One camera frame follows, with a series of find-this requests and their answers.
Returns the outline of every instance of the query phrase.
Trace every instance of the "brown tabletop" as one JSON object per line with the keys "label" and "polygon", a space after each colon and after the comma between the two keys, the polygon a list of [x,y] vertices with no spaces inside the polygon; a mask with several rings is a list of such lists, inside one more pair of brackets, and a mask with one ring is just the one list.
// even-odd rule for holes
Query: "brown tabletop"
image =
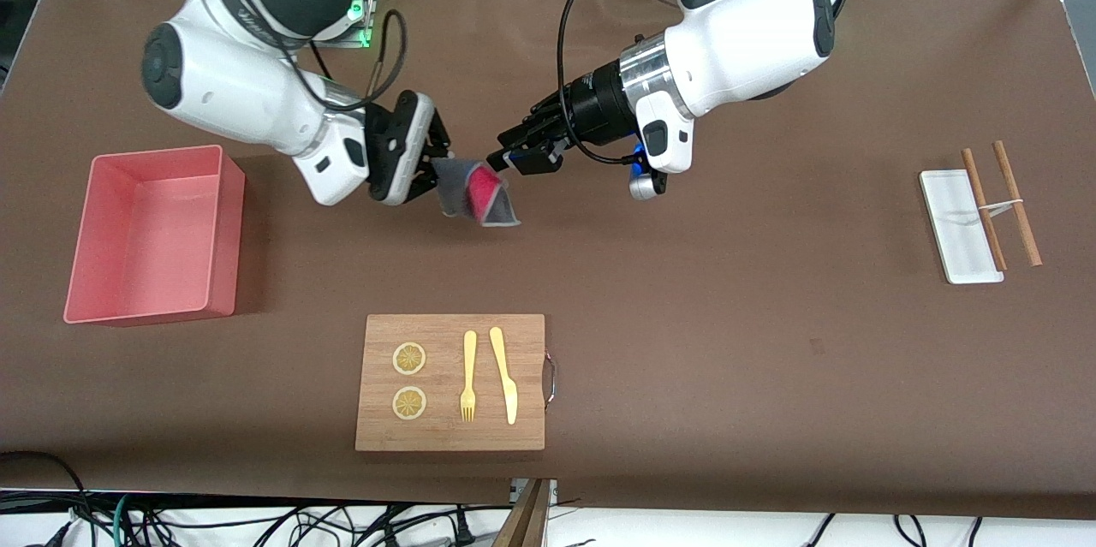
{"label": "brown tabletop", "polygon": [[[509,230],[432,196],[321,207],[289,158],[158,111],[139,58],[181,1],[43,0],[0,98],[3,448],[102,489],[498,501],[544,476],[587,505],[1096,516],[1096,103],[1059,0],[850,0],[824,67],[697,122],[665,196],[572,152],[509,176]],[[400,88],[460,156],[551,92],[562,3],[381,0],[410,25]],[[677,18],[579,0],[569,78]],[[324,52],[358,91],[374,55]],[[950,286],[917,173],[974,147],[1003,198],[997,138],[1047,263],[1009,220],[1005,283]],[[209,143],[247,173],[237,316],[65,324],[91,158]],[[547,315],[544,453],[355,453],[365,318],[387,312]]]}

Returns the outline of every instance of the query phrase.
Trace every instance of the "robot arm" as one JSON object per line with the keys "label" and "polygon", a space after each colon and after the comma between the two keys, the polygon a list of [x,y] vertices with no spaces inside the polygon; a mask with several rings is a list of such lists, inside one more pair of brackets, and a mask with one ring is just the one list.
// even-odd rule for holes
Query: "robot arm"
{"label": "robot arm", "polygon": [[[564,88],[580,140],[639,139],[630,190],[665,191],[693,162],[693,123],[721,103],[767,98],[829,58],[844,0],[677,0],[682,22],[626,48],[618,60]],[[573,145],[556,95],[499,136],[502,170],[553,172]]]}
{"label": "robot arm", "polygon": [[333,205],[370,183],[398,205],[436,184],[423,157],[449,145],[430,98],[393,113],[296,67],[298,49],[349,24],[353,0],[186,0],[145,45],[145,89],[168,114],[293,158],[312,197]]}

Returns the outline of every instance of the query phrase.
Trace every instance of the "cutting board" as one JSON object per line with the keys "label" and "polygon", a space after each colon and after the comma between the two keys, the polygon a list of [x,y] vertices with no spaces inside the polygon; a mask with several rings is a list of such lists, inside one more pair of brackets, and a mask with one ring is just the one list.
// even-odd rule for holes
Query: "cutting board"
{"label": "cutting board", "polygon": [[[510,377],[517,384],[517,419],[506,423],[499,365],[488,331],[502,329]],[[465,388],[465,331],[478,333],[476,419],[460,419]],[[422,369],[404,376],[392,353],[404,342],[426,353]],[[362,388],[357,406],[357,451],[543,451],[545,401],[543,315],[372,315],[365,326]],[[406,421],[392,411],[392,397],[419,387],[426,409]]]}

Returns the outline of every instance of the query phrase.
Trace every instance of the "pink plastic container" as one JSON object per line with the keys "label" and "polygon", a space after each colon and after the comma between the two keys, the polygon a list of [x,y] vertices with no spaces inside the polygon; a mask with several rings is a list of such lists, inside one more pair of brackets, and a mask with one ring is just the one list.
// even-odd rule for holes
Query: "pink plastic container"
{"label": "pink plastic container", "polygon": [[219,146],[94,158],[65,321],[230,316],[242,215],[243,172]]}

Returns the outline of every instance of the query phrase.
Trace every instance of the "lemon slice print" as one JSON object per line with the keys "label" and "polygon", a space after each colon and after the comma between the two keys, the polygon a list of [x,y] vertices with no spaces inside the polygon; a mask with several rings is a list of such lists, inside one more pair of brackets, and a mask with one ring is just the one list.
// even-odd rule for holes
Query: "lemon slice print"
{"label": "lemon slice print", "polygon": [[426,351],[414,342],[400,344],[392,353],[392,367],[404,376],[410,376],[422,369],[426,364]]}
{"label": "lemon slice print", "polygon": [[403,387],[392,398],[392,412],[404,421],[418,419],[426,410],[426,394],[419,387]]}

